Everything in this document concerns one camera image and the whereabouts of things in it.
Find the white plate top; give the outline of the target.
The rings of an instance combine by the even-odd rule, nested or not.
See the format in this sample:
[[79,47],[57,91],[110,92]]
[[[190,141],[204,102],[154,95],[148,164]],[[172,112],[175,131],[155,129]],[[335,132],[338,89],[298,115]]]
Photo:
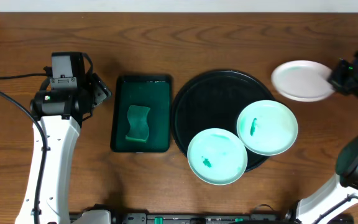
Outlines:
[[331,96],[335,90],[328,82],[331,69],[309,60],[294,60],[279,65],[271,76],[274,88],[286,98],[314,102]]

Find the white plate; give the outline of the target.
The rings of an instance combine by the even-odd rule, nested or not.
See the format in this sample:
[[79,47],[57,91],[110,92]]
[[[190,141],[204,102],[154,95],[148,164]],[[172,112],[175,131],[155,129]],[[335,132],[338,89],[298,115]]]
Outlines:
[[274,88],[286,98],[314,102],[331,96],[335,90],[328,82],[331,69],[309,60],[294,60],[279,65],[271,76]]
[[273,100],[260,100],[241,111],[236,131],[248,150],[263,156],[274,156],[294,144],[298,136],[298,122],[285,105]]
[[248,163],[242,141],[220,128],[199,132],[189,143],[187,159],[194,174],[212,185],[235,182],[242,177]]

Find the green wavy sponge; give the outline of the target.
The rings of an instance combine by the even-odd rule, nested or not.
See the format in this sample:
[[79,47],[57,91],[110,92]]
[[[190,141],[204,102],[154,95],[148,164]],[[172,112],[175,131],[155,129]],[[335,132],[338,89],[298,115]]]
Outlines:
[[127,111],[127,120],[129,122],[129,131],[126,134],[126,140],[132,142],[146,143],[150,129],[147,122],[147,116],[150,108],[146,106],[130,105]]

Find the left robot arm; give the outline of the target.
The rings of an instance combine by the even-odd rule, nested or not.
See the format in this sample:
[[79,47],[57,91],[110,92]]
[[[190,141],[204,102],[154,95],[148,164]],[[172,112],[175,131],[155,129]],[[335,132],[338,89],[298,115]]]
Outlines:
[[35,119],[34,150],[24,201],[16,223],[71,223],[68,190],[71,164],[85,113],[111,96],[93,73],[85,82],[68,87],[65,78],[51,78],[51,90],[42,88],[31,102]]

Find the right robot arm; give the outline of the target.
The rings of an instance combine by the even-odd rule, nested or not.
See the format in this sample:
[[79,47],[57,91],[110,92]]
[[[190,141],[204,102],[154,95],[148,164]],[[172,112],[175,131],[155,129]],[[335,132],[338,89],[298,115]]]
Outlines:
[[[343,95],[358,97],[358,51],[353,62],[341,60],[328,82]],[[340,152],[335,174],[315,193],[297,201],[287,211],[290,223],[329,223],[358,203],[358,136]]]

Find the black rectangular tray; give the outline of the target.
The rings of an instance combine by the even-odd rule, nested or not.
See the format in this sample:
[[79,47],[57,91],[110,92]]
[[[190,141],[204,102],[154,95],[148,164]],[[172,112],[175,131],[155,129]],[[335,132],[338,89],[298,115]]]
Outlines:
[[[169,75],[123,75],[117,79],[111,150],[114,152],[162,153],[170,147],[170,108],[172,79]],[[150,135],[146,143],[126,140],[130,105],[150,108],[147,122]]]

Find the white plate right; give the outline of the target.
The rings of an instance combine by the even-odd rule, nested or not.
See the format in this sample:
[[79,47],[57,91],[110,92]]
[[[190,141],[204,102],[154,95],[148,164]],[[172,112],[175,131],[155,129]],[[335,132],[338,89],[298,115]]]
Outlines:
[[274,156],[294,144],[298,136],[298,122],[285,105],[273,100],[260,100],[241,111],[236,131],[248,150],[263,156]]

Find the white plate bottom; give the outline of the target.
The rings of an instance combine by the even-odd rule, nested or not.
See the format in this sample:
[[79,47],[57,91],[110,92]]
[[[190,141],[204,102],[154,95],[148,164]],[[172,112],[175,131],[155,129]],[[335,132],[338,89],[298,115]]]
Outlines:
[[194,174],[212,185],[235,182],[242,177],[248,163],[242,141],[220,128],[199,132],[189,143],[187,159]]

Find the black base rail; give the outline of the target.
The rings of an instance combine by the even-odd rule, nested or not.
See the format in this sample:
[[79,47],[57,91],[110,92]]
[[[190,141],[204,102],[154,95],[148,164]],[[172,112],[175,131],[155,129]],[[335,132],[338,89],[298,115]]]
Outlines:
[[163,215],[146,213],[127,213],[113,215],[112,223],[117,224],[224,224],[249,221],[279,221],[276,214],[251,214],[251,215]]

